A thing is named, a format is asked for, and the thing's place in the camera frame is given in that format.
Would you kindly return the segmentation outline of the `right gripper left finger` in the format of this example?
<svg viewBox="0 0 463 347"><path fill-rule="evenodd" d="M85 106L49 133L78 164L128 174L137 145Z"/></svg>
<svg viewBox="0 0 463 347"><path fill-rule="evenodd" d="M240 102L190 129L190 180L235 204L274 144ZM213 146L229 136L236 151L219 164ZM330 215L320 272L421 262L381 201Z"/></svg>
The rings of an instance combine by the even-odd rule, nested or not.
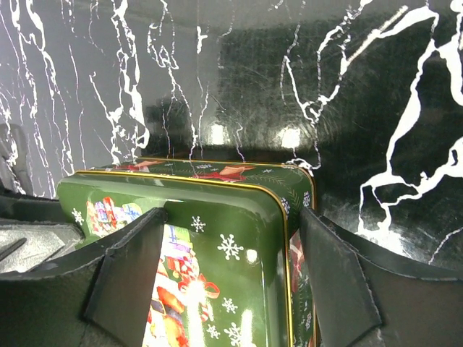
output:
<svg viewBox="0 0 463 347"><path fill-rule="evenodd" d="M63 257L1 275L2 346L141 346L166 211Z"/></svg>

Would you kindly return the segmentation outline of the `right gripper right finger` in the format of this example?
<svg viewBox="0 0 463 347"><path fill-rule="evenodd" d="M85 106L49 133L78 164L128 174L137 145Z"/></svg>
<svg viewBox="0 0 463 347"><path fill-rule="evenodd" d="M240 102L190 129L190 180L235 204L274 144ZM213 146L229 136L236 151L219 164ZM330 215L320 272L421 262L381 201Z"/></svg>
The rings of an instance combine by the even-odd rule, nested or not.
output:
<svg viewBox="0 0 463 347"><path fill-rule="evenodd" d="M309 207L300 237L324 346L462 345L462 272L393 253Z"/></svg>

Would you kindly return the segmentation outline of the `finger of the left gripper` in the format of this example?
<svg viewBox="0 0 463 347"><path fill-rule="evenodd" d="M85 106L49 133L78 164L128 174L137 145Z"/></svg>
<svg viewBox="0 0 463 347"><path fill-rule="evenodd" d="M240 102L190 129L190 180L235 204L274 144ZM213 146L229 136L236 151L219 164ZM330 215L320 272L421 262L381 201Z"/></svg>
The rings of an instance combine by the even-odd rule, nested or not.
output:
<svg viewBox="0 0 463 347"><path fill-rule="evenodd" d="M27 272L75 250L85 238L70 223L1 221L1 272Z"/></svg>
<svg viewBox="0 0 463 347"><path fill-rule="evenodd" d="M33 195L27 153L27 140L22 127L17 124L1 124L1 185L13 192Z"/></svg>

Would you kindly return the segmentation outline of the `gold tin lid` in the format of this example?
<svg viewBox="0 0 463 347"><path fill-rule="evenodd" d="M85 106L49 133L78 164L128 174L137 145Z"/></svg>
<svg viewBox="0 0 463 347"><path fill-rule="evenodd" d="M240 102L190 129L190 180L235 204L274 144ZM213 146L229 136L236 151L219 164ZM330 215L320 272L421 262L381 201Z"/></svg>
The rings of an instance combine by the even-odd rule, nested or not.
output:
<svg viewBox="0 0 463 347"><path fill-rule="evenodd" d="M144 346L290 346L288 182L287 170L147 160L79 171L57 193L87 241L166 211Z"/></svg>

